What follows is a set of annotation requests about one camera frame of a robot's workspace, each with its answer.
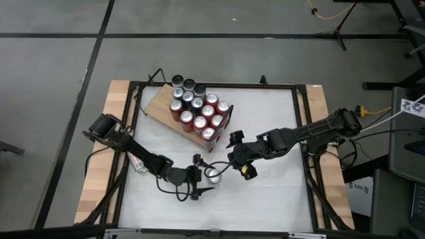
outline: soda can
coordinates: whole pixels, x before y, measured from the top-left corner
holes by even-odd
[[[181,96],[182,99],[182,103],[183,103],[183,107],[185,110],[191,110],[192,108],[192,100],[193,100],[194,96],[192,92],[185,92],[183,93],[183,95]]]
[[[208,94],[205,98],[205,104],[215,108],[218,104],[218,96],[216,94]]]
[[[181,75],[175,75],[171,79],[171,83],[173,84],[173,88],[181,88],[183,86],[183,77]]]
[[[217,137],[221,136],[221,133],[223,131],[223,128],[218,129],[218,126],[220,125],[221,121],[223,120],[223,117],[221,115],[215,115],[214,117],[212,117],[211,119],[211,123],[210,126],[214,129],[217,130]]]
[[[193,89],[193,94],[195,97],[201,98],[203,101],[205,101],[205,96],[207,95],[207,88],[205,88],[204,85],[196,85]]]
[[[193,98],[192,100],[192,114],[197,117],[201,115],[201,110],[204,102],[200,98]]]
[[[218,103],[218,105],[217,105],[217,114],[223,116],[228,111],[229,107],[230,106],[227,104],[227,102],[220,102],[220,103]]]
[[[180,100],[173,100],[170,104],[170,112],[175,121],[180,120],[180,114],[183,112],[183,105]]]
[[[202,117],[198,116],[193,120],[193,130],[196,134],[200,137],[202,134],[202,131],[207,127],[207,120]]]
[[[185,92],[193,92],[193,89],[195,88],[195,81],[192,79],[186,79],[183,82],[183,89]]]
[[[173,99],[174,100],[180,100],[181,101],[181,96],[183,95],[183,89],[182,88],[176,88],[173,90]]]
[[[221,181],[221,175],[215,176],[219,174],[220,171],[218,169],[210,169],[207,171],[207,175],[209,176],[208,181],[212,184],[219,183]]]
[[[214,107],[212,106],[204,106],[201,110],[201,115],[207,119],[208,122],[211,121],[215,113]]]
[[[193,114],[190,111],[184,111],[180,115],[181,127],[187,133],[193,131]]]
[[[210,128],[210,127],[205,128],[205,129],[202,131],[201,139],[202,139],[203,145],[204,145],[204,146],[205,146],[208,150],[212,149],[212,148],[215,146],[215,142],[216,142],[216,140],[215,140],[215,139],[214,139],[213,141],[211,141],[211,142],[210,142],[210,138],[211,138],[211,136],[213,136],[213,133],[214,133],[214,129],[213,129],[213,128]]]

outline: yellow part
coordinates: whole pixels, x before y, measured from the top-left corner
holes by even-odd
[[[381,113],[387,112],[389,110],[391,110],[391,107],[385,108],[383,110],[379,110],[377,112],[369,112],[365,109],[364,106],[360,106],[360,117],[365,117],[368,114],[374,114],[374,115],[375,114],[381,114]]]
[[[310,4],[310,7],[311,7],[311,10],[313,10],[313,5],[311,4],[311,1],[310,0],[307,0],[308,1],[308,3]],[[322,17],[321,15],[319,15],[317,12],[314,12],[314,14],[316,14],[316,16],[317,17],[319,17],[320,19],[322,19],[322,20],[331,20],[331,19],[334,19],[335,17],[339,17],[339,16],[341,16],[343,13],[345,13],[346,11],[348,11],[352,6],[354,5],[354,3],[353,4],[351,4],[350,5],[350,7],[348,7],[346,10],[344,10],[344,11],[342,11],[342,12],[340,12],[340,13],[338,13],[338,14],[336,14],[336,15],[334,15],[334,16],[332,16],[332,17]]]
[[[248,166],[244,165],[242,169],[240,170],[243,174],[245,174],[246,170],[248,169]]]

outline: white sticker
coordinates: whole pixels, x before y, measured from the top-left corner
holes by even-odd
[[[416,116],[420,116],[420,117],[425,118],[425,105],[421,104],[421,103],[415,103],[410,108],[405,110],[411,104],[413,104],[413,101],[401,99],[400,109],[404,110],[404,112],[406,112],[406,113],[414,114]]]

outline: yellow cable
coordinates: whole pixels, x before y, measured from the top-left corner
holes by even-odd
[[[311,10],[313,10],[314,9],[314,7],[313,7],[313,5],[311,4],[311,1],[310,0],[308,0],[308,3],[310,4],[310,7],[311,7]],[[319,17],[320,19],[322,19],[322,20],[331,20],[331,19],[334,19],[335,17],[339,17],[339,16],[341,16],[343,13],[345,13],[346,11],[348,11],[352,6],[354,5],[354,3],[353,4],[351,4],[350,5],[350,7],[348,7],[346,10],[344,10],[344,11],[342,11],[342,12],[340,12],[340,13],[338,13],[338,14],[336,14],[335,16],[332,16],[332,17],[322,17],[321,15],[319,15],[318,13],[317,13],[317,11],[315,11],[314,12],[314,14],[316,14],[316,16],[317,17]]]
[[[381,113],[384,113],[384,112],[386,112],[388,110],[391,110],[391,107],[385,108],[385,109],[380,110],[378,112],[367,112],[367,114],[381,114]]]

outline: white board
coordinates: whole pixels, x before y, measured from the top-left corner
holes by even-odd
[[[159,87],[143,90],[144,108]],[[139,114],[134,139],[148,151],[164,155],[175,167],[192,164],[200,153],[207,162],[228,161],[229,133],[243,130],[244,142],[274,128],[297,127],[291,90],[209,88],[220,100],[234,105],[232,118],[211,153],[155,119]],[[127,175],[120,212],[120,228],[163,228],[187,230],[238,230],[264,232],[312,232],[307,190],[299,145],[284,157],[257,160],[258,176],[245,181],[239,171],[229,168],[215,189],[199,200],[179,202],[175,195],[158,190],[155,177],[140,175],[132,167]],[[162,189],[175,191],[171,183],[160,181]],[[211,187],[208,180],[198,188]],[[186,192],[186,185],[179,192]]]

